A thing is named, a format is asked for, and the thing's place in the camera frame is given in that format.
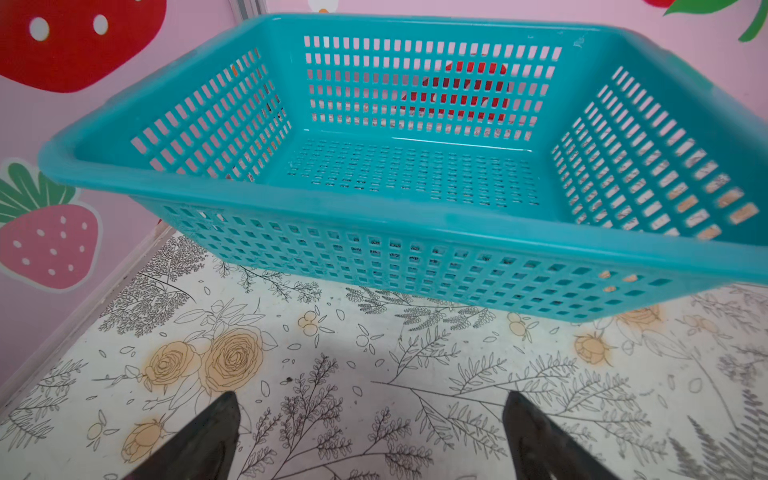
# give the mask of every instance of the floral patterned floor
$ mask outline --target floral patterned floor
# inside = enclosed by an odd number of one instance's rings
[[[3,478],[121,478],[237,391],[230,478],[510,478],[525,392],[619,477],[768,478],[768,290],[575,326],[222,263],[171,238],[0,424]]]

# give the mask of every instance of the white wall trim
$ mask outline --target white wall trim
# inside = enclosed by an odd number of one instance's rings
[[[32,384],[39,381],[74,345],[85,330],[96,322],[106,305],[114,300],[138,270],[175,231],[167,223],[160,222],[16,370],[11,378],[0,386],[0,419],[6,417],[18,406]]]

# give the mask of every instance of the teal plastic basket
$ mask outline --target teal plastic basket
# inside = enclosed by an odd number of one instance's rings
[[[259,17],[48,142],[228,262],[572,322],[768,279],[768,135],[616,28]]]

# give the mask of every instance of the red strawberry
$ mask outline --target red strawberry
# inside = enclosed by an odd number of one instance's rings
[[[149,45],[166,0],[0,0],[0,75],[68,93]]]
[[[649,5],[659,8],[669,8],[674,3],[674,0],[644,0]]]

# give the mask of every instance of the basket rim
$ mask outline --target basket rim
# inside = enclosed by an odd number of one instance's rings
[[[99,164],[79,160],[75,148],[92,134],[96,123],[115,118],[129,110],[139,98],[149,95],[160,83],[184,75],[207,54],[219,46],[236,41],[266,22],[283,18],[312,19],[321,22],[322,15],[276,14],[244,22],[208,41],[182,58],[171,62],[143,81],[108,100],[104,106],[56,134],[41,149],[38,164],[52,180],[119,194],[143,197],[152,201],[168,201],[200,205],[209,210],[232,208],[306,217],[318,222],[347,223],[355,228],[382,230],[386,233],[407,232],[412,237],[439,238],[446,242],[478,247],[530,252],[552,257],[581,259],[596,263],[617,263],[654,268],[691,276],[709,276],[723,282],[729,280],[768,283],[768,247],[717,240],[702,241],[689,237],[669,237],[647,233],[605,229],[591,225],[559,223],[498,213],[478,211],[463,205],[436,204],[431,201],[397,200],[367,196],[365,201],[350,202],[349,195],[334,191],[301,190],[264,184],[223,182],[210,178],[177,174],[160,174],[150,170]],[[370,20],[371,15],[333,15],[333,21]],[[719,92],[706,78],[687,67],[682,60],[656,46],[645,37],[622,28],[602,25],[517,22],[436,17],[373,17],[381,22],[437,23],[441,25],[498,25],[526,28],[574,28],[605,31],[629,41],[653,63],[691,90],[728,121],[736,124],[743,135],[763,151],[768,151],[768,134],[764,123],[755,120],[746,108]]]

